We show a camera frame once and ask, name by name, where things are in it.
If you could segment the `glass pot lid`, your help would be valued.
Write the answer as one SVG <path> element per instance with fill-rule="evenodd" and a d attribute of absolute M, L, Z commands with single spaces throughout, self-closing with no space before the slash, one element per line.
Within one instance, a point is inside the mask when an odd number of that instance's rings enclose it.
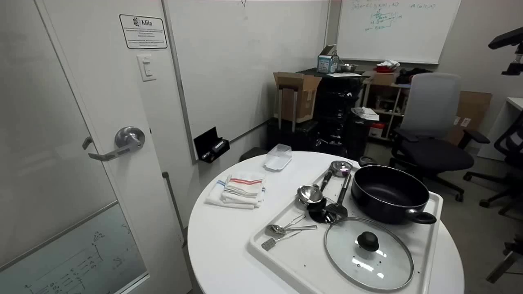
<path fill-rule="evenodd" d="M 394 234 L 363 221 L 327 229 L 323 247 L 332 265 L 351 283 L 379 293 L 404 290 L 413 277 L 413 259 Z"/>

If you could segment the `black cooking pot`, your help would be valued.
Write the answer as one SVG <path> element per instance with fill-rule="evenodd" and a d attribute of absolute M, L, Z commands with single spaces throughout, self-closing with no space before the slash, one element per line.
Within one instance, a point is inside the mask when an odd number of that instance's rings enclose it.
<path fill-rule="evenodd" d="M 413 175 L 386 166 L 366 166 L 355 172 L 351 198 L 374 221 L 384 224 L 435 224 L 425 213 L 428 188 Z"/>

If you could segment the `clear plastic container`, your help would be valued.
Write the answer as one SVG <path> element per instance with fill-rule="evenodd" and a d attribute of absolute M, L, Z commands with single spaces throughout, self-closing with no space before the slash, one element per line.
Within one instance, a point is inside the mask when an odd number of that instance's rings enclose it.
<path fill-rule="evenodd" d="M 263 167 L 270 172 L 281 172 L 291 162 L 292 149 L 284 144 L 276 144 L 268 154 Z"/>

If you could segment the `round white table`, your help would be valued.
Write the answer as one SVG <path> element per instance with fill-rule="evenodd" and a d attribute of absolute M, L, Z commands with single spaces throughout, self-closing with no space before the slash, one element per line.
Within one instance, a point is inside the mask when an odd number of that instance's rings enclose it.
<path fill-rule="evenodd" d="M 299 187 L 309 185 L 337 156 L 294 152 L 283 172 L 263 169 L 265 156 L 238 162 L 201 192 L 188 223 L 188 252 L 198 286 L 204 294 L 297 294 L 247 252 L 248 237 L 284 208 Z M 206 203 L 219 180 L 237 172 L 265 175 L 265 198 L 258 210 L 230 210 Z"/>

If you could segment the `open cardboard box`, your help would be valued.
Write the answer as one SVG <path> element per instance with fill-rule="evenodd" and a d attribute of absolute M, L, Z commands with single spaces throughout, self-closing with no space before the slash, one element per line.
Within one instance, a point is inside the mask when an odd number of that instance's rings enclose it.
<path fill-rule="evenodd" d="M 306 123 L 314 118 L 315 94 L 320 77 L 291 72 L 274 72 L 278 121 Z"/>

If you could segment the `small steel measuring spoons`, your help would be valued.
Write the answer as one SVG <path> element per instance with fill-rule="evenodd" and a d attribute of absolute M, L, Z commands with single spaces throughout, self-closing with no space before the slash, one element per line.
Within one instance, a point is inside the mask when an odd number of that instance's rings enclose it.
<path fill-rule="evenodd" d="M 270 237 L 283 239 L 283 237 L 286 237 L 288 234 L 292 234 L 292 232 L 301 232 L 301 231 L 306 231 L 306 229 L 315 229 L 315 224 L 301 226 L 301 221 L 302 221 L 302 216 L 294 218 L 286 226 L 279 226 L 279 224 L 271 223 L 271 224 L 268 224 L 265 228 L 265 234 L 270 236 Z"/>

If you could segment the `black equipment case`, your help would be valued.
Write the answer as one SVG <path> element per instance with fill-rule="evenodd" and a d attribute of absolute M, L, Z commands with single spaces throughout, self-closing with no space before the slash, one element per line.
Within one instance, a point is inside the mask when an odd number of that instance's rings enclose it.
<path fill-rule="evenodd" d="M 355 117 L 353 108 L 363 90 L 358 76 L 325 76 L 317 89 L 315 113 L 315 149 L 358 161 L 364 154 L 364 125 Z"/>

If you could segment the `wooden shelf unit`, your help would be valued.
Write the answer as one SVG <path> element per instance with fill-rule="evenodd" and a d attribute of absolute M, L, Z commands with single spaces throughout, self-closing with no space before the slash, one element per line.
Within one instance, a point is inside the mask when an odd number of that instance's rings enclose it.
<path fill-rule="evenodd" d="M 397 76 L 371 72 L 363 84 L 359 105 L 371 108 L 379 120 L 371 125 L 369 138 L 389 143 L 394 130 L 402 123 L 410 87 L 397 84 Z"/>

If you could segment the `grey office chair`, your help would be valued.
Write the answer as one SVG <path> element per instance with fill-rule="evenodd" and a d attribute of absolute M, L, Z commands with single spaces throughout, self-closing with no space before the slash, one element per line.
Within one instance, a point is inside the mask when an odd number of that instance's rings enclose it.
<path fill-rule="evenodd" d="M 446 136 L 453 130 L 461 97 L 459 77 L 453 74 L 417 74 L 412 77 L 402 123 L 392 134 L 390 167 L 405 167 L 420 180 L 430 179 L 456 192 L 464 201 L 464 190 L 441 179 L 444 172 L 467 170 L 474 166 L 466 151 L 471 141 L 489 144 L 479 131 L 462 128 L 459 144 Z"/>

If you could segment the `flat cardboard box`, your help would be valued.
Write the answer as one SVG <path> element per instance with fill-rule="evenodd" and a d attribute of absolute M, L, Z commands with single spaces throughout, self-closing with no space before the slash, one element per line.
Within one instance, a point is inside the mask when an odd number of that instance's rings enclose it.
<path fill-rule="evenodd" d="M 477 131 L 490 108 L 490 102 L 490 94 L 462 90 L 448 141 L 457 146 L 462 139 L 464 130 Z"/>

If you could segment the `black office chair right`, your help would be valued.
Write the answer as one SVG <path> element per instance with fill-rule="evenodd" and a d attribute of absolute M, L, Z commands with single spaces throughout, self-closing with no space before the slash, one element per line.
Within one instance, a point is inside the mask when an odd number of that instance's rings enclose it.
<path fill-rule="evenodd" d="M 503 162 L 515 169 L 523 169 L 523 115 L 520 115 L 510 128 L 493 143 L 493 148 L 503 156 Z M 482 179 L 493 183 L 507 185 L 507 190 L 480 200 L 479 205 L 482 208 L 489 208 L 497 200 L 510 197 L 511 201 L 500 210 L 500 215 L 505 216 L 510 210 L 513 210 L 523 198 L 523 179 L 511 177 L 507 174 L 505 177 L 492 177 L 477 172 L 466 172 L 462 180 L 471 182 L 472 179 Z"/>

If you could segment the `black wall marker holder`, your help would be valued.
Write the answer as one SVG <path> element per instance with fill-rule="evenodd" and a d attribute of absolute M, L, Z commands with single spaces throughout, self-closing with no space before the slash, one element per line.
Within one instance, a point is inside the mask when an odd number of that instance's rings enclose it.
<path fill-rule="evenodd" d="M 230 149 L 230 143 L 217 136 L 217 130 L 211 128 L 194 139 L 198 159 L 211 164 Z"/>

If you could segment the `white light switch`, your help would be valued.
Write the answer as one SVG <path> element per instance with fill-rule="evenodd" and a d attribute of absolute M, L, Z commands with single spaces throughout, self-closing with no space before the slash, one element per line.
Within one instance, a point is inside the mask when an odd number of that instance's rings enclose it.
<path fill-rule="evenodd" d="M 150 54 L 139 54 L 137 63 L 139 63 L 140 77 L 144 82 L 152 82 L 157 79 L 155 59 Z"/>

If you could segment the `white wall sign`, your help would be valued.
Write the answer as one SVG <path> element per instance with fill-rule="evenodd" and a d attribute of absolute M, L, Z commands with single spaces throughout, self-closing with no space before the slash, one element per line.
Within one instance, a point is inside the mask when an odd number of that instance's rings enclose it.
<path fill-rule="evenodd" d="M 165 50 L 167 36 L 162 19 L 121 15 L 121 30 L 129 50 Z"/>

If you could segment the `wall whiteboard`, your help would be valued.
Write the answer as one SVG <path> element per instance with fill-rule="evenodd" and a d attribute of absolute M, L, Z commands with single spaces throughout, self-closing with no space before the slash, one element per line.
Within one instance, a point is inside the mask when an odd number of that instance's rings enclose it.
<path fill-rule="evenodd" d="M 338 54 L 438 64 L 459 7 L 461 0 L 341 0 Z"/>

